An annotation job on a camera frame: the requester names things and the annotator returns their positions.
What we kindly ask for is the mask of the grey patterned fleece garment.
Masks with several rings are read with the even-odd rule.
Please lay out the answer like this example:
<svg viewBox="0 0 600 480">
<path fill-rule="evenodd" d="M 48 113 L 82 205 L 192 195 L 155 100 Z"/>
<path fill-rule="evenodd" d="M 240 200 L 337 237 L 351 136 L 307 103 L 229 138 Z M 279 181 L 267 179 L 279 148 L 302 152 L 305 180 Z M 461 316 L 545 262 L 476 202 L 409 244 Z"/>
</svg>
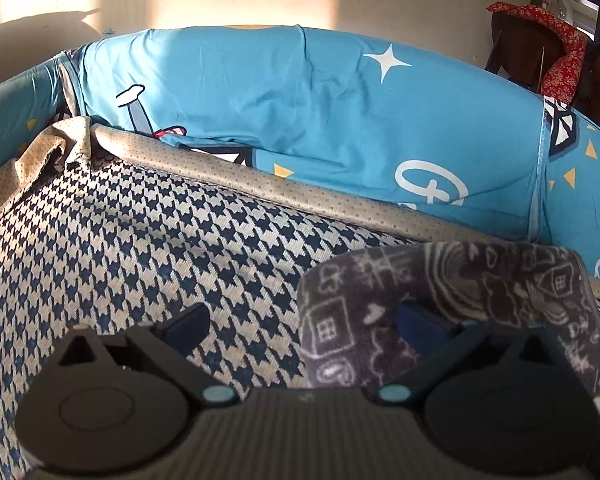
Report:
<svg viewBox="0 0 600 480">
<path fill-rule="evenodd" d="M 302 276 L 300 354 L 314 388 L 376 384 L 370 324 L 399 304 L 508 332 L 543 326 L 600 413 L 600 310 L 580 257 L 530 243 L 437 242 L 347 252 Z M 600 479 L 600 443 L 588 460 Z"/>
</svg>

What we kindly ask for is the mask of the red floral cloth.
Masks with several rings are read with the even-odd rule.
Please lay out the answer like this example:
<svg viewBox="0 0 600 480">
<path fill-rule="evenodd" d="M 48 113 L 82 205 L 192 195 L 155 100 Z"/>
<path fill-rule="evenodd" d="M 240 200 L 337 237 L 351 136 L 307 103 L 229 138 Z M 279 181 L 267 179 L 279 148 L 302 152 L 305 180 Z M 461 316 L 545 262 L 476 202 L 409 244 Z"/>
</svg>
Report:
<svg viewBox="0 0 600 480">
<path fill-rule="evenodd" d="M 565 104 L 572 102 L 590 40 L 574 26 L 532 4 L 488 6 L 493 46 L 486 70 Z"/>
</svg>

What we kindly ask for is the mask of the blue cartoon print pillow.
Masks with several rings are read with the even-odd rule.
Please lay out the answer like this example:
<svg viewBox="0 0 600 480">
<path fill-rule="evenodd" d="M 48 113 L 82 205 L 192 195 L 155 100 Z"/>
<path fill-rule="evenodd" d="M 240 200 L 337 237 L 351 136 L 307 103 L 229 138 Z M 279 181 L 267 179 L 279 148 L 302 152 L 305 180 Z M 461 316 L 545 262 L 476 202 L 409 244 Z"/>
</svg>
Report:
<svg viewBox="0 0 600 480">
<path fill-rule="evenodd" d="M 600 279 L 600 127 L 452 58 L 300 26 L 103 39 L 0 84 L 0 167 L 67 114 L 565 246 Z"/>
</svg>

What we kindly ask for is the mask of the houndstooth sofa cushion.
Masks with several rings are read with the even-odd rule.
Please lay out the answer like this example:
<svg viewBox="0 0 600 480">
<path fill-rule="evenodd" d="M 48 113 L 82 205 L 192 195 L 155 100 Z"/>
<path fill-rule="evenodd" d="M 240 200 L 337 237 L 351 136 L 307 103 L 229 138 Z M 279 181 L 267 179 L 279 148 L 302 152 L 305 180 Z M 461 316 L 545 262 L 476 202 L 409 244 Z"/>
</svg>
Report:
<svg viewBox="0 0 600 480">
<path fill-rule="evenodd" d="M 543 326 L 490 324 L 489 366 L 424 405 L 314 388 L 302 276 L 375 247 L 501 243 L 84 118 L 0 169 L 0 479 L 597 479 L 592 396 Z M 204 304 L 193 406 L 126 343 Z"/>
</svg>

